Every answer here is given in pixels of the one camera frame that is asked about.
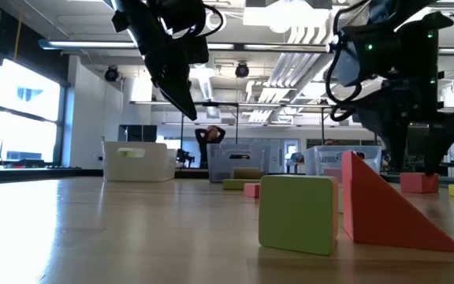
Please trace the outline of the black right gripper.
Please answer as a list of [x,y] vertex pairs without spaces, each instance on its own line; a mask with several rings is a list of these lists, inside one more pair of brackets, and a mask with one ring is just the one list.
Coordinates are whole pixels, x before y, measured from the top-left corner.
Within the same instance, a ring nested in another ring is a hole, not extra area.
[[[439,12],[407,23],[404,17],[342,29],[342,84],[354,89],[342,102],[342,118],[355,114],[381,137],[390,172],[404,166],[409,124],[439,125],[451,117],[438,110],[437,58],[439,31],[453,21]],[[453,143],[454,131],[429,129],[425,175],[437,172]]]

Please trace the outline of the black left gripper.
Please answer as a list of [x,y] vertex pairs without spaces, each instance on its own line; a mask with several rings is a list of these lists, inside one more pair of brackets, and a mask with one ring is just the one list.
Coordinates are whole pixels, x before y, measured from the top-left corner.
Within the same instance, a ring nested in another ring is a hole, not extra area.
[[113,28],[127,31],[154,86],[185,117],[197,111],[190,92],[190,65],[209,57],[203,0],[110,0]]

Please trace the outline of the red triangular block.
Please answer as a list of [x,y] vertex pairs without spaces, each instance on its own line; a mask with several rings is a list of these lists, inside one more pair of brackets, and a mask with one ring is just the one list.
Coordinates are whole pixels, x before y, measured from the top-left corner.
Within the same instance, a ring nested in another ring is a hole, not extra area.
[[454,252],[454,240],[353,151],[342,153],[342,186],[344,229],[355,243]]

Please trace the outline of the green cube block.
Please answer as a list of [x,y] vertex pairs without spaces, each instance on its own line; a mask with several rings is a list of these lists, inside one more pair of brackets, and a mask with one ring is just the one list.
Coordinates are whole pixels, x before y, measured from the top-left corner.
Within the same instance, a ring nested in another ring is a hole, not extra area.
[[329,256],[337,240],[338,213],[336,178],[265,176],[259,193],[259,244]]

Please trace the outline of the black cabinet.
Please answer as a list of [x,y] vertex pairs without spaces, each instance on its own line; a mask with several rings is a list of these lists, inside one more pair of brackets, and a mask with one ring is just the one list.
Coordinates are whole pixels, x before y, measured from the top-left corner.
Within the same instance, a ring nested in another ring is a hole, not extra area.
[[157,140],[156,125],[119,125],[118,140],[124,142],[152,142]]

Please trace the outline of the white plastic bin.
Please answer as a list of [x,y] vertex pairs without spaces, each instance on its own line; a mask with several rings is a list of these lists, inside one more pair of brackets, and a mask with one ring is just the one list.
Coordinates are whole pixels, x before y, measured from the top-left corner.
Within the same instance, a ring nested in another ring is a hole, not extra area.
[[105,181],[163,182],[174,178],[177,149],[155,142],[102,142]]

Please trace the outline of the grey translucent plastic bin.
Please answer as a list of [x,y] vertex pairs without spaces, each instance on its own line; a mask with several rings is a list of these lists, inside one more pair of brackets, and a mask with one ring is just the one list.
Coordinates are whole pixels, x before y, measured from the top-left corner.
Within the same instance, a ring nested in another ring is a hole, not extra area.
[[208,144],[207,162],[210,182],[231,178],[235,168],[270,169],[270,146],[264,144]]

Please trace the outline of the long ceiling light bar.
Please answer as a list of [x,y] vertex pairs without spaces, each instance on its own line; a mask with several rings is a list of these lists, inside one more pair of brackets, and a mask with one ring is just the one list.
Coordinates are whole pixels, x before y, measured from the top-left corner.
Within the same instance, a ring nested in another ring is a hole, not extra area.
[[[133,42],[109,41],[74,41],[40,39],[39,46],[44,50],[133,50]],[[325,44],[290,44],[290,43],[208,43],[207,47],[213,51],[239,52],[290,52],[327,54],[330,48]],[[454,47],[440,47],[439,55],[454,56]]]

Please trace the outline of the clear plastic bin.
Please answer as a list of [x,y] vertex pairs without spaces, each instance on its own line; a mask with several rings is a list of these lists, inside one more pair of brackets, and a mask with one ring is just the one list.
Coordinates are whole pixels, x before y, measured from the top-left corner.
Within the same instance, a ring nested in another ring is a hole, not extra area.
[[381,147],[360,145],[321,145],[307,149],[304,156],[306,175],[325,176],[325,168],[342,168],[342,153],[353,151],[377,173],[381,169]]

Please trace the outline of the large window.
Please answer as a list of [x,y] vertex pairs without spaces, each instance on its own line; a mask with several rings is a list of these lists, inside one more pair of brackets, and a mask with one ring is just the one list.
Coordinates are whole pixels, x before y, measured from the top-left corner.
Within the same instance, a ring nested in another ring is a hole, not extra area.
[[64,88],[8,59],[0,65],[0,167],[57,160]]

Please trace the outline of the black metal frame rig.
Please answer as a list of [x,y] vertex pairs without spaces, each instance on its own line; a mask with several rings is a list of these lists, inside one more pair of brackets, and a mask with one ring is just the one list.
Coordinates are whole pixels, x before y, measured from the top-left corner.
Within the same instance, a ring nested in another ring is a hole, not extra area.
[[[236,113],[232,113],[232,115],[236,119],[236,134],[235,134],[235,142],[236,144],[239,143],[239,116],[240,116],[240,104],[239,103],[229,103],[229,102],[215,102],[215,101],[204,101],[204,102],[194,102],[196,106],[201,106],[201,107],[226,107],[228,110],[230,110],[230,107],[235,107],[236,108]],[[180,142],[183,142],[183,133],[184,133],[184,114],[182,113],[181,115],[181,120],[180,120]]]
[[[325,138],[325,125],[324,125],[324,122],[325,122],[325,109],[332,109],[331,106],[321,106],[320,107],[320,127],[321,127],[321,138],[322,138],[322,145],[325,145],[326,144],[326,138]],[[379,146],[379,140],[378,140],[378,135],[377,134],[374,134],[374,143]]]

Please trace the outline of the black aluminium table frame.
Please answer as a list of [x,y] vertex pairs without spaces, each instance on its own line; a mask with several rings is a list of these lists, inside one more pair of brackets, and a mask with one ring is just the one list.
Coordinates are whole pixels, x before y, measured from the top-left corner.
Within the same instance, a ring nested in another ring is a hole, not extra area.
[[21,168],[21,169],[0,169],[0,182],[45,180],[54,178],[74,177],[101,177],[108,182],[161,182],[173,178],[193,178],[209,180],[208,170],[181,169],[164,170],[160,174],[151,173],[149,170],[137,170],[135,173],[112,173],[107,169],[93,170],[81,169],[79,167],[58,167],[58,168]]

